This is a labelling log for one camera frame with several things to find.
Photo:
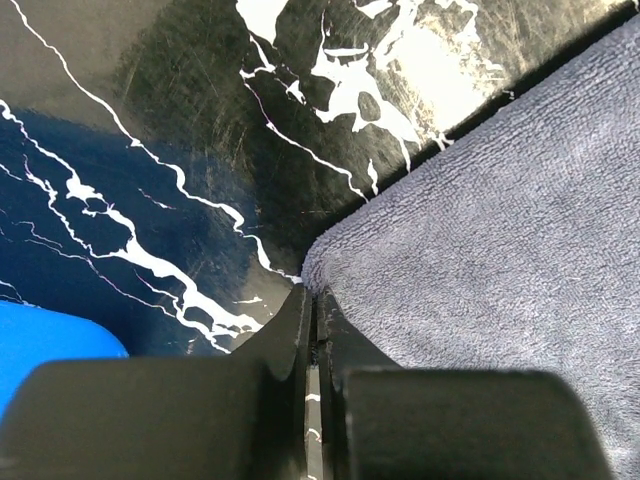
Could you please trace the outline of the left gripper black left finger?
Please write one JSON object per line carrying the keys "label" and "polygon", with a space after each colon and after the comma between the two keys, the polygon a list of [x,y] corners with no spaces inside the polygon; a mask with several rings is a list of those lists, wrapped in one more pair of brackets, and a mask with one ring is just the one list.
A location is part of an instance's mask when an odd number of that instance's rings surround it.
{"label": "left gripper black left finger", "polygon": [[1,423],[5,479],[300,479],[312,298],[231,354],[50,362]]}

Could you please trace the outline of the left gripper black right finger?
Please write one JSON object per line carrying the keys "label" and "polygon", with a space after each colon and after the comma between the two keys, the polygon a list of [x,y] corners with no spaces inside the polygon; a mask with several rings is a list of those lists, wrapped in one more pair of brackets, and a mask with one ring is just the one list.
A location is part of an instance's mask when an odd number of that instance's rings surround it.
{"label": "left gripper black right finger", "polygon": [[609,479],[576,394],[540,371],[399,366],[316,301],[328,479]]}

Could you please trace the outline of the dark grey-blue towel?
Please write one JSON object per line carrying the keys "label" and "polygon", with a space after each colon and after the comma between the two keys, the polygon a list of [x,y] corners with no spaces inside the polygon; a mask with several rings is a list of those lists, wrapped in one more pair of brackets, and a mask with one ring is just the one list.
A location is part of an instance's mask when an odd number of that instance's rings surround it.
{"label": "dark grey-blue towel", "polygon": [[405,367],[535,369],[639,475],[639,21],[332,227],[302,278]]}

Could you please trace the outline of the blue plastic bin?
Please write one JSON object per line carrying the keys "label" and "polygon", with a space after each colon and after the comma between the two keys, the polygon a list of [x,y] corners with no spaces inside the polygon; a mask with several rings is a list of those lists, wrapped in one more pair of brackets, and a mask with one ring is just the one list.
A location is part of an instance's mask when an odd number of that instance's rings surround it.
{"label": "blue plastic bin", "polygon": [[128,356],[114,334],[91,320],[3,300],[1,413],[32,371],[45,363]]}

